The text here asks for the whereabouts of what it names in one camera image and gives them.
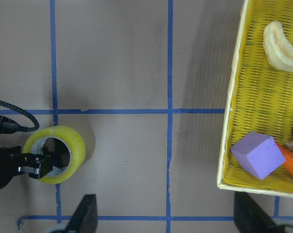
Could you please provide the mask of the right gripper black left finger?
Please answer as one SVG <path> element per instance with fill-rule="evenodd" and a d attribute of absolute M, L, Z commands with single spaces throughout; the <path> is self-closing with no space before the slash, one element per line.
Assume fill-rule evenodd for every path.
<path fill-rule="evenodd" d="M 98 227 L 97 199 L 95 194 L 84 195 L 68 224 L 46 228 L 44 233 L 95 233 Z"/>

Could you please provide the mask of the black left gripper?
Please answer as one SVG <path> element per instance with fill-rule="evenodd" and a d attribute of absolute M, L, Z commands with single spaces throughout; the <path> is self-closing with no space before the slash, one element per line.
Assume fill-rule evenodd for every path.
<path fill-rule="evenodd" d="M 13 134 L 19 131 L 19 128 L 14 120 L 0 116 L 0 134 Z M 52 171 L 54 164 L 52 152 L 11 154 L 20 152 L 20 146 L 10 149 L 0 147 L 0 190 L 11 181 L 13 176 L 27 173 L 30 178 L 41 179 Z"/>

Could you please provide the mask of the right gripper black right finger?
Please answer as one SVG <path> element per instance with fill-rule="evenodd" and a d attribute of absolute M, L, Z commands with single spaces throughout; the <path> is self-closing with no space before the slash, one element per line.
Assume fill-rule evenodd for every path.
<path fill-rule="evenodd" d="M 248 193 L 234 193 L 234 223 L 241 233 L 293 233 L 293 225 L 276 224 Z"/>

